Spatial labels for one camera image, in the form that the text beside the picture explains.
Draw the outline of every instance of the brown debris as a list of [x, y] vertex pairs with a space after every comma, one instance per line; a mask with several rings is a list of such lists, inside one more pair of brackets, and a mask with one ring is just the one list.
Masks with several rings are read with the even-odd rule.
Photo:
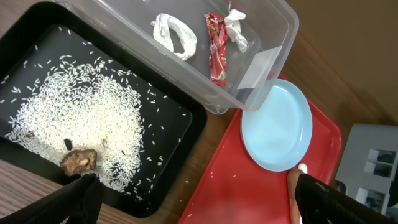
[[62, 159], [60, 165], [68, 176], [95, 170], [97, 166], [97, 152], [94, 149], [73, 150]]
[[26, 137], [28, 137], [28, 138], [34, 138], [34, 137], [35, 137], [35, 133], [29, 132], [29, 133], [26, 135]]
[[106, 139], [102, 139], [102, 145], [107, 148], [108, 147], [108, 142]]

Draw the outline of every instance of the black tray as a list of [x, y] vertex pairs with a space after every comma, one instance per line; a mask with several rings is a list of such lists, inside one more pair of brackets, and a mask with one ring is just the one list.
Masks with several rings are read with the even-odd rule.
[[[93, 45], [83, 45], [82, 42], [91, 42]], [[35, 50], [34, 45], [38, 46], [39, 51]], [[18, 98], [27, 97], [24, 96], [27, 83], [33, 83], [36, 78], [42, 79], [46, 76], [50, 68], [45, 64], [46, 61], [58, 60], [59, 56], [66, 54], [78, 60], [77, 64], [90, 63], [99, 56], [104, 60], [112, 59], [113, 69], [130, 69], [137, 74], [138, 77], [130, 75], [128, 79], [133, 89], [142, 95], [140, 113], [141, 117], [145, 118], [146, 127], [142, 138], [145, 152], [140, 153], [142, 165], [140, 172], [125, 189], [132, 195], [106, 188], [104, 203], [136, 217], [152, 215], [160, 207], [205, 127], [206, 111], [199, 102], [58, 4], [40, 2], [33, 5], [0, 40], [0, 82], [5, 76], [10, 76], [5, 84], [0, 85], [0, 100], [6, 100], [0, 104], [0, 136], [5, 136], [11, 130], [9, 117], [16, 115], [22, 103], [10, 103], [15, 97], [11, 93], [12, 88], [16, 86], [22, 90]], [[25, 60], [29, 61], [27, 68], [23, 68]], [[34, 67], [37, 63], [48, 68], [43, 70]], [[155, 105], [147, 101], [148, 83], [152, 84], [151, 92], [159, 99]], [[147, 129], [149, 124], [157, 128]], [[152, 162], [146, 161], [149, 156]], [[157, 165], [157, 162], [160, 162], [159, 156], [163, 158], [162, 166]], [[4, 138], [0, 138], [0, 159], [62, 185], [78, 178], [67, 177], [59, 166]], [[146, 177], [152, 179], [154, 174], [156, 178], [152, 182], [146, 181]], [[141, 185], [137, 187], [138, 179], [141, 180]], [[133, 184], [138, 188], [142, 200], [136, 200]]]

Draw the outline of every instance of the red tray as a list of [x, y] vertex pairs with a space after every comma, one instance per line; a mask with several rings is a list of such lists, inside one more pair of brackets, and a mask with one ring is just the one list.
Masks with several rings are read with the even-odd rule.
[[[341, 152], [341, 133], [309, 104], [313, 132], [301, 162], [308, 165], [308, 174], [329, 184]], [[267, 171], [251, 159], [241, 140], [241, 115], [238, 110], [232, 119], [179, 224], [290, 224], [287, 172]]]

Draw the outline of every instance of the wooden table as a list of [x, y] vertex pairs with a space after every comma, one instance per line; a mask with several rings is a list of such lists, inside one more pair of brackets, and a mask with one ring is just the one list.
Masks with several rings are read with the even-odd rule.
[[[0, 35], [38, 0], [0, 0]], [[338, 74], [298, 34], [282, 73], [296, 84], [341, 129], [346, 142], [354, 123], [383, 122], [383, 114], [367, 109]], [[208, 113], [208, 122], [158, 212], [138, 219], [103, 205], [98, 223], [176, 223], [236, 110], [221, 116]], [[0, 161], [0, 218], [50, 194], [61, 186]]]

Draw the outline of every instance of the white paper label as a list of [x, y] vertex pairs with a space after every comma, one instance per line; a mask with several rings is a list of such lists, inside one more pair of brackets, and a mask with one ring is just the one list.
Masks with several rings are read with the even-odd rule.
[[282, 46], [257, 53], [243, 76], [238, 89], [263, 86], [281, 49]]

